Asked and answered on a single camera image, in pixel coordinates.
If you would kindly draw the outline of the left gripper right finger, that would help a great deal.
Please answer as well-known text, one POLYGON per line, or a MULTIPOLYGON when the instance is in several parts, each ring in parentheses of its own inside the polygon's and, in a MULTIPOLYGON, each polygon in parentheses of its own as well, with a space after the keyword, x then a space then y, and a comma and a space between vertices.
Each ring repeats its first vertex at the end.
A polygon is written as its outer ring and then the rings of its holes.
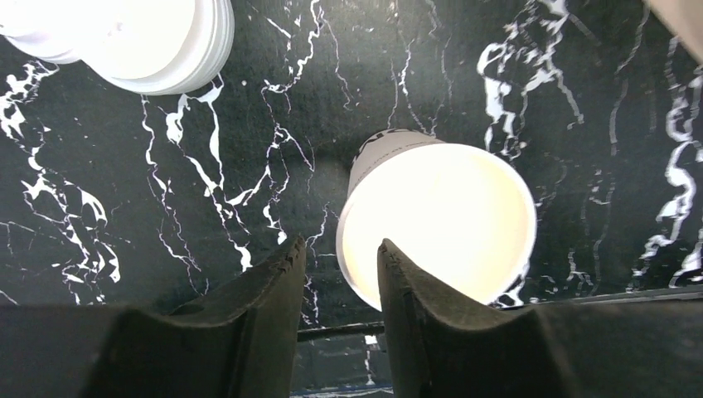
POLYGON ((702 295, 541 303, 501 311, 377 251, 397 397, 699 397, 702 295))

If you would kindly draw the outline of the stack of white cup lids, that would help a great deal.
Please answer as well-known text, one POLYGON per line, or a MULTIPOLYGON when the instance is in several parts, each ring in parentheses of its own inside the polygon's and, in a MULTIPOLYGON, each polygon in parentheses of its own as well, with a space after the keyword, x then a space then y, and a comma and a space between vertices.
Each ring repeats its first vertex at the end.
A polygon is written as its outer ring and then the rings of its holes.
POLYGON ((3 1, 1 35, 42 61, 82 61, 120 89, 180 95, 221 72, 235 15, 221 0, 3 1))

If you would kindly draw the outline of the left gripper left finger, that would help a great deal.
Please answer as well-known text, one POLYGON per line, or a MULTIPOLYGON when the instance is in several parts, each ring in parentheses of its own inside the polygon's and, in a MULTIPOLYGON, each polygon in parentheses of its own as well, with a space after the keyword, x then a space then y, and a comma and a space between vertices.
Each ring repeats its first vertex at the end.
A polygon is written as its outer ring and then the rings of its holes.
POLYGON ((306 245, 161 315, 143 308, 4 306, 4 397, 286 397, 306 245))

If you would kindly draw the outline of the blue checkered paper bag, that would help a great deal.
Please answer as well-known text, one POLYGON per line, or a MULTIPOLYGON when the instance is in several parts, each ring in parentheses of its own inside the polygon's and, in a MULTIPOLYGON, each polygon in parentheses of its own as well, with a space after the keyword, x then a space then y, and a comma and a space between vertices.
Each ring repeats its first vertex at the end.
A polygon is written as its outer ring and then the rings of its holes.
POLYGON ((644 0, 657 18, 702 64, 702 0, 644 0))

